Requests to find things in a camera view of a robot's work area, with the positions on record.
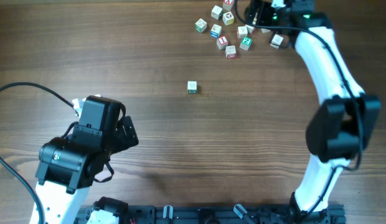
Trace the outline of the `green bottomed white block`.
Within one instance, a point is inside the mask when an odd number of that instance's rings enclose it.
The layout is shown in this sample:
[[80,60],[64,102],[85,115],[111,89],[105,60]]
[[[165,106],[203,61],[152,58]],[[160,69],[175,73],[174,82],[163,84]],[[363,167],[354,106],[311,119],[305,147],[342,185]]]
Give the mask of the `green bottomed white block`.
[[196,81],[188,81],[187,82],[187,92],[189,94],[197,93],[197,82]]

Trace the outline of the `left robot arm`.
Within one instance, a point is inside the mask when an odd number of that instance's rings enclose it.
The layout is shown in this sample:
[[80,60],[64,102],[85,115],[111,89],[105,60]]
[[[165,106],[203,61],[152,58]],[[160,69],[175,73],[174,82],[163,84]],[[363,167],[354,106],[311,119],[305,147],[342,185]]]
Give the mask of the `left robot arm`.
[[90,95],[75,107],[79,120],[39,151],[31,223],[73,223],[96,175],[114,172],[111,156],[139,143],[121,102]]

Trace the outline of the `white Y letter block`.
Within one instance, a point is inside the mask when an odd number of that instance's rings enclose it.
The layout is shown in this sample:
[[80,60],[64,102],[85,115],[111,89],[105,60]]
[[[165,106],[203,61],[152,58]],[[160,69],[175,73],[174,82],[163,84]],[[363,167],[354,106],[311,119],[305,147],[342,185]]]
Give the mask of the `white Y letter block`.
[[248,28],[246,26],[239,26],[237,28],[237,38],[243,39],[248,35]]

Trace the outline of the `red I letter block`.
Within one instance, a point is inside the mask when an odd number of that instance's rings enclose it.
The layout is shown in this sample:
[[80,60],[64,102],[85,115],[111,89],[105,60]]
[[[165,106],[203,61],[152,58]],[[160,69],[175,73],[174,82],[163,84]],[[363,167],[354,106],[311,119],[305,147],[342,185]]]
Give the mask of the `red I letter block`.
[[216,44],[217,44],[217,47],[222,50],[222,49],[225,49],[226,46],[228,46],[228,39],[226,38],[226,36],[220,36],[217,41],[216,41]]

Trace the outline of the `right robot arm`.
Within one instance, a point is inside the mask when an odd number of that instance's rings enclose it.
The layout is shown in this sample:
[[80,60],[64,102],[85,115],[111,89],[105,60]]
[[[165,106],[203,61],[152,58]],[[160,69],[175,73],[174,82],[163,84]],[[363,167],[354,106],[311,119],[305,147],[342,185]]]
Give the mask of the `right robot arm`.
[[[306,129],[310,158],[303,180],[291,197],[296,222],[328,208],[341,172],[357,170],[381,104],[352,77],[335,40],[329,18],[315,12],[314,1],[252,0],[240,19],[246,25],[286,35],[303,59],[320,107]],[[357,165],[350,167],[351,159]]]

